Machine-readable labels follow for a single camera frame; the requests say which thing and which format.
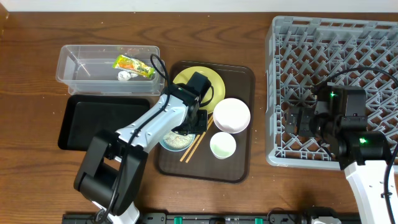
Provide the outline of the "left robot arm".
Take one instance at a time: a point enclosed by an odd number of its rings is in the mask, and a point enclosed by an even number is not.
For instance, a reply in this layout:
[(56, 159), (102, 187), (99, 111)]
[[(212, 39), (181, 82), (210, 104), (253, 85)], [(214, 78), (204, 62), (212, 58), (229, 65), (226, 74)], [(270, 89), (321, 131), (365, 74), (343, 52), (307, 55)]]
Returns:
[(134, 200), (150, 151), (170, 131), (204, 133), (208, 113), (203, 98), (211, 90), (208, 77), (195, 72), (187, 83), (169, 84), (158, 102), (135, 122), (93, 137), (73, 184), (99, 206), (93, 223), (137, 222)]

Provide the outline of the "pink white bowl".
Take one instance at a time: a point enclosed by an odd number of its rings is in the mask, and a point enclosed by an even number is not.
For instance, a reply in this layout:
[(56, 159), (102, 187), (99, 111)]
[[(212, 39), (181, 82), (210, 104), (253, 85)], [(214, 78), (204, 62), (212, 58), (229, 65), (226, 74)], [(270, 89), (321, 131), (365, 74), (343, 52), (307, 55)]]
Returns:
[(213, 119), (219, 130), (237, 134), (249, 126), (251, 112), (245, 102), (237, 98), (226, 98), (215, 106)]

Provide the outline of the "green orange snack wrapper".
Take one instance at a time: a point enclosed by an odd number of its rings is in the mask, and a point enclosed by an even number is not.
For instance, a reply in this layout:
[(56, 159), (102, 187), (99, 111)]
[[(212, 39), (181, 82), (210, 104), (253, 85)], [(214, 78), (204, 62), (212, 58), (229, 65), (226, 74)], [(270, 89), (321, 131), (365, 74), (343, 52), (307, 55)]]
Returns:
[(119, 55), (113, 63), (113, 68), (125, 70), (127, 72), (136, 73), (146, 78), (152, 78), (155, 69), (146, 65), (138, 59), (130, 58), (125, 55)]

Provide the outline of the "white green cup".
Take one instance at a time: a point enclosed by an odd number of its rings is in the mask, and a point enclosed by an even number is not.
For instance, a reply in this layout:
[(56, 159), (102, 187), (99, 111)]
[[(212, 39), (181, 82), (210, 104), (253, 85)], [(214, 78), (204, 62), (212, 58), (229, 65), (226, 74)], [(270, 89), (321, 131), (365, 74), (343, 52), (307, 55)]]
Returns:
[(229, 133), (218, 132), (210, 139), (210, 149), (217, 159), (229, 158), (236, 151), (236, 140)]

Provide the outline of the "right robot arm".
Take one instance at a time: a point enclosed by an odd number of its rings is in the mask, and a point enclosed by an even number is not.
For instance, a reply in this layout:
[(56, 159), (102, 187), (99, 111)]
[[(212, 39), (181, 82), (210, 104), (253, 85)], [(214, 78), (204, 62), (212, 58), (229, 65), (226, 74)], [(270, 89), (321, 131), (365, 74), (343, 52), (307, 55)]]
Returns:
[(397, 190), (391, 150), (384, 133), (369, 131), (366, 91), (358, 86), (315, 90), (314, 108), (293, 106), (285, 131), (329, 145), (354, 193), (362, 223), (397, 223)]

